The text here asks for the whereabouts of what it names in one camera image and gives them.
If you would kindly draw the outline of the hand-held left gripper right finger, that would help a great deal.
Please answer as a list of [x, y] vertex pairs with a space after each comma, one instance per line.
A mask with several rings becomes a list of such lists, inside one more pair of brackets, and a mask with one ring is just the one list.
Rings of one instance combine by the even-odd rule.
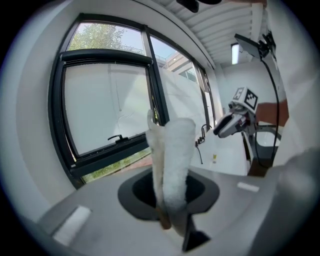
[[193, 216], [196, 228], [210, 240], [187, 255], [247, 256], [271, 205], [279, 172], [272, 168], [265, 177], [255, 177], [191, 170], [214, 181], [219, 197], [208, 212]]

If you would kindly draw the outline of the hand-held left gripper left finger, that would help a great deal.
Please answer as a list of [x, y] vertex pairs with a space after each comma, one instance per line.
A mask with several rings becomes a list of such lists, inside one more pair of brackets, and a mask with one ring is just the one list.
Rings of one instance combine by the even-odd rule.
[[140, 220], [120, 204], [118, 189], [133, 176], [149, 170], [140, 167], [92, 181], [50, 208], [38, 225], [52, 236], [58, 226], [78, 206], [90, 215], [67, 246], [81, 256], [178, 256], [181, 247], [165, 233], [157, 221]]

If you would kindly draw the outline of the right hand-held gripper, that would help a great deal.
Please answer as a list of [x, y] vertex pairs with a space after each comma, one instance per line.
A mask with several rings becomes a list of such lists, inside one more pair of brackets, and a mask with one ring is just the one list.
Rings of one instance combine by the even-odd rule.
[[228, 104], [229, 112], [215, 125], [213, 134], [223, 139], [240, 131], [255, 133], [257, 106], [258, 96], [248, 87], [238, 87]]

